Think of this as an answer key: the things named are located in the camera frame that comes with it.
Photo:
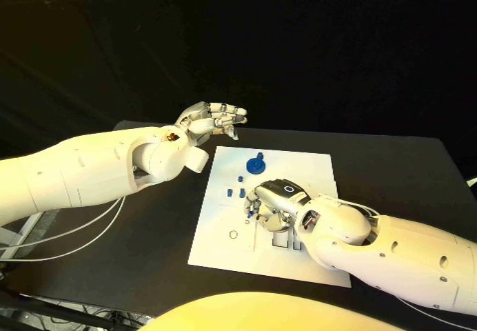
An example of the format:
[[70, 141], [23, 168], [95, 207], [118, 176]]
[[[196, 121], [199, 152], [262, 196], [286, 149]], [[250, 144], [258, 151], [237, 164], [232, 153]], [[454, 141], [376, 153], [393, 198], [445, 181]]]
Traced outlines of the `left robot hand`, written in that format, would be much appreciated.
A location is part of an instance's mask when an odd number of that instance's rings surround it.
[[245, 124], [248, 111], [226, 103], [199, 102], [180, 114], [174, 126], [187, 135], [190, 145], [200, 146], [212, 135], [224, 134], [239, 139], [235, 125]]

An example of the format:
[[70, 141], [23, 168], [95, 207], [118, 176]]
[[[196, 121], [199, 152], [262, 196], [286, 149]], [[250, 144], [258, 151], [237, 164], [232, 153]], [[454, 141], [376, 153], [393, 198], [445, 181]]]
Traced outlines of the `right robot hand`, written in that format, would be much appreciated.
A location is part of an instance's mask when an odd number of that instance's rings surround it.
[[288, 231], [299, 208], [311, 201], [304, 189], [286, 179], [261, 183], [245, 195], [243, 213], [268, 232]]

